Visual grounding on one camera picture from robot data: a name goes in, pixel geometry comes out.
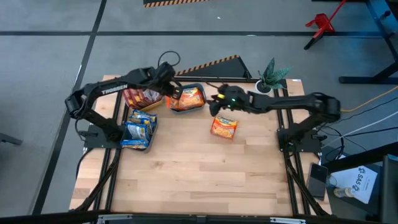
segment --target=phone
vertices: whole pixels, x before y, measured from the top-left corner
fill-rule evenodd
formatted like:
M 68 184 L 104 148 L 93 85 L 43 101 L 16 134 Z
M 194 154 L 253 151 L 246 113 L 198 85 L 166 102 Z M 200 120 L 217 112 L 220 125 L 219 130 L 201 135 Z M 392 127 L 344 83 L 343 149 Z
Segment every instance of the phone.
M 316 163 L 311 164 L 310 177 L 307 188 L 311 195 L 319 200 L 325 199 L 326 178 L 328 177 L 328 168 Z

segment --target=grey floor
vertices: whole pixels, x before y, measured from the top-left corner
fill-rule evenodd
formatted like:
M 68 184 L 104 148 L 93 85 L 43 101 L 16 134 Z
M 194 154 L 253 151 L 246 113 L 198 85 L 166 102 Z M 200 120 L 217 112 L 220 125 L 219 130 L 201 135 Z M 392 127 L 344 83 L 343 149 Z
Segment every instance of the grey floor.
M 0 31 L 91 31 L 101 0 L 2 0 Z M 304 24 L 317 13 L 330 15 L 336 2 L 311 0 L 231 0 L 143 8 L 141 0 L 109 0 L 99 31 L 311 31 Z M 375 4 L 377 13 L 385 4 Z M 384 21 L 397 30 L 396 21 Z M 364 3 L 348 3 L 333 20 L 338 31 L 373 31 L 377 27 Z M 0 132 L 24 140 L 15 147 L 0 144 L 0 216 L 25 215 L 32 205 L 49 160 L 65 106 L 85 52 L 88 36 L 0 36 Z M 246 36 L 97 36 L 83 84 L 105 74 L 125 74 L 154 66 L 166 50 L 182 57 L 177 70 L 230 55 L 240 55 L 256 76 L 275 57 L 277 67 L 291 66 L 288 78 L 303 80 L 306 93 L 321 91 L 337 97 L 344 109 L 353 108 L 392 88 L 390 85 L 341 85 L 338 77 L 372 76 L 393 62 L 383 39 L 325 37 L 308 51 L 309 37 Z M 358 112 L 398 96 L 391 93 Z M 335 125 L 347 133 L 396 111 L 397 102 Z M 398 116 L 369 129 L 389 128 Z M 366 149 L 397 141 L 398 132 L 353 137 Z M 346 152 L 363 149 L 350 142 Z M 67 131 L 43 212 L 68 210 L 82 142 L 73 125 Z M 364 219 L 365 212 L 331 198 L 339 217 Z

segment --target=potted plant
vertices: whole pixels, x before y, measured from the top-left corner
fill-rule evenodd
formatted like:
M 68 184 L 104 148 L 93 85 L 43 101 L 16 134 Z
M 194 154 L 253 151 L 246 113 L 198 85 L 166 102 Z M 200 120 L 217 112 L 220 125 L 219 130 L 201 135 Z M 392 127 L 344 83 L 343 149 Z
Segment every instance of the potted plant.
M 256 82 L 256 85 L 254 86 L 258 93 L 268 95 L 271 90 L 283 88 L 282 84 L 279 83 L 279 80 L 286 76 L 286 74 L 290 71 L 290 68 L 282 68 L 274 72 L 274 65 L 275 59 L 273 58 L 268 63 L 268 66 L 262 75 L 259 71 L 260 80 Z

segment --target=wooden tabletop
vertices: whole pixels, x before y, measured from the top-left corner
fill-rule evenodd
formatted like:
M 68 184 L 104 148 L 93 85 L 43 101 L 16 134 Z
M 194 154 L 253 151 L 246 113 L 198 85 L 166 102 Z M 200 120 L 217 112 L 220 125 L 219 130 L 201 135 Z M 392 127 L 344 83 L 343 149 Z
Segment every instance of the wooden tabletop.
M 104 80 L 113 77 L 106 75 Z M 253 83 L 232 85 L 254 89 Z M 207 98 L 216 94 L 215 88 L 203 86 Z M 300 80 L 287 80 L 287 89 L 290 96 L 303 95 Z M 101 97 L 95 110 L 112 117 L 115 100 L 116 94 Z M 292 112 L 295 122 L 308 116 L 305 110 Z M 178 115 L 160 105 L 149 113 L 157 114 L 159 120 L 152 149 L 148 154 L 122 150 L 112 211 L 292 215 L 285 164 L 277 142 L 275 111 L 248 114 L 221 110 L 220 115 L 239 121 L 233 140 L 210 134 L 213 118 L 208 105 L 203 110 Z M 300 155 L 307 178 L 310 164 L 318 159 L 312 153 Z M 103 157 L 104 149 L 94 149 L 81 163 L 70 208 L 79 206 L 93 190 Z M 298 208 L 303 213 L 300 190 L 296 185 L 295 188 Z M 108 186 L 103 192 L 100 208 L 104 208 Z M 327 194 L 325 201 L 319 203 L 331 213 Z

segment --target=yellow black hazard tape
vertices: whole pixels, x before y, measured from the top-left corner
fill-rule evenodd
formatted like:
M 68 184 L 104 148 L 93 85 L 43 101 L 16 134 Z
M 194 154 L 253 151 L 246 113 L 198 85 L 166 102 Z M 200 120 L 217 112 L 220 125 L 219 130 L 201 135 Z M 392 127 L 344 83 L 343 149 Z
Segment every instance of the yellow black hazard tape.
M 162 1 L 162 2 L 152 2 L 144 4 L 144 7 L 157 7 L 157 6 L 171 6 L 176 4 L 185 4 L 185 3 L 194 3 L 194 2 L 203 2 L 210 0 L 171 0 L 171 1 Z
M 204 65 L 198 65 L 198 66 L 195 66 L 193 68 L 189 68 L 189 69 L 186 69 L 186 70 L 183 70 L 183 71 L 179 71 L 179 72 L 177 72 L 176 75 L 182 75 L 182 74 L 185 74 L 185 73 L 188 73 L 188 72 L 193 72 L 193 71 L 199 70 L 201 68 L 206 68 L 206 67 L 209 67 L 209 66 L 212 66 L 212 65 L 216 65 L 216 64 L 221 63 L 221 62 L 226 62 L 226 61 L 234 59 L 234 58 L 240 58 L 240 56 L 239 55 L 232 55 L 232 56 L 229 56 L 229 57 L 226 57 L 226 58 L 215 60 L 214 62 L 206 63 Z

